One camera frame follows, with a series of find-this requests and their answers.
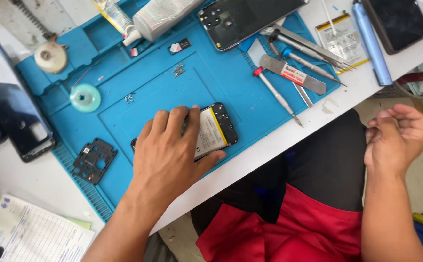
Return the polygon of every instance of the stack of paper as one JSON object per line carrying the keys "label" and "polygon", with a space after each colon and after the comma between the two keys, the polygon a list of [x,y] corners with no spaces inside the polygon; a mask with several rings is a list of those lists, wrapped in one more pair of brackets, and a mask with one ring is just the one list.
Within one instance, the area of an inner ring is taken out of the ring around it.
{"label": "stack of paper", "polygon": [[0,261],[78,262],[94,233],[11,195],[0,199]]}

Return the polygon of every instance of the white table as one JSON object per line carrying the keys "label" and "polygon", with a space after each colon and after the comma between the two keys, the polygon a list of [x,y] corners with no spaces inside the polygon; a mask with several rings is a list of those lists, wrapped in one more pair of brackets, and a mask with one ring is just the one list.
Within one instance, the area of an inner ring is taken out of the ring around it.
{"label": "white table", "polygon": [[[77,25],[97,15],[96,9],[89,1],[59,0],[59,2]],[[331,17],[341,15],[342,10],[351,11],[350,0],[327,0],[327,2]],[[423,0],[419,1],[419,4],[423,12]],[[299,13],[314,38],[318,40],[314,27],[326,21],[320,1],[311,0],[311,3],[301,8]],[[17,60],[28,55],[28,51],[1,26],[0,42],[8,53],[17,55]],[[384,51],[383,53],[392,78],[397,79],[423,62],[423,40],[394,56],[388,56]],[[348,88],[341,86],[323,101],[299,115],[304,125],[303,129],[294,121],[285,123],[194,184],[168,207],[152,232],[166,226],[380,90],[370,63],[357,68],[358,70],[340,76]],[[52,154],[46,154],[29,164],[24,164],[9,141],[0,145],[0,196],[5,192],[53,212],[91,221],[92,230],[97,233],[103,228],[103,222]]]}

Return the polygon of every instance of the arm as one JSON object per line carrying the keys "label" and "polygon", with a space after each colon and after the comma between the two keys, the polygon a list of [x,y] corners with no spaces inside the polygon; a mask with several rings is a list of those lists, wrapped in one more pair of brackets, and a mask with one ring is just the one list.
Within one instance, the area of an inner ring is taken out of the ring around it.
{"label": "arm", "polygon": [[142,261],[147,237],[166,208],[226,155],[215,151],[194,163],[199,129],[197,105],[160,110],[145,124],[132,181],[83,261]]}
{"label": "arm", "polygon": [[397,104],[369,125],[368,170],[362,219],[362,257],[369,261],[423,261],[423,246],[413,227],[406,171],[423,151],[423,114]]}

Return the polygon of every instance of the floor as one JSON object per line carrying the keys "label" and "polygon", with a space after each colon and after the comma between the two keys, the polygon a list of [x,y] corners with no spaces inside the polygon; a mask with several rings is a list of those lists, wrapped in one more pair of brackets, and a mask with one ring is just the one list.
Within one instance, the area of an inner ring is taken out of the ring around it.
{"label": "floor", "polygon": [[[362,122],[374,118],[381,109],[402,103],[413,106],[409,98],[371,99],[365,100],[355,107]],[[406,185],[409,192],[413,212],[423,212],[423,153],[410,166],[407,172]],[[195,245],[197,234],[192,226],[190,214],[187,213],[159,231],[163,241],[168,245],[179,261],[201,262],[203,257]]]}

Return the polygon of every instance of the red shirt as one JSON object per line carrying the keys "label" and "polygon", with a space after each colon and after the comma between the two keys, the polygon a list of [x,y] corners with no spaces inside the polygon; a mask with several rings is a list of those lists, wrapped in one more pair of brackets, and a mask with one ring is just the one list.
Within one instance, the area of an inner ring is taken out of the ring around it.
{"label": "red shirt", "polygon": [[206,261],[360,261],[361,222],[286,184],[275,224],[223,203],[196,245]]}

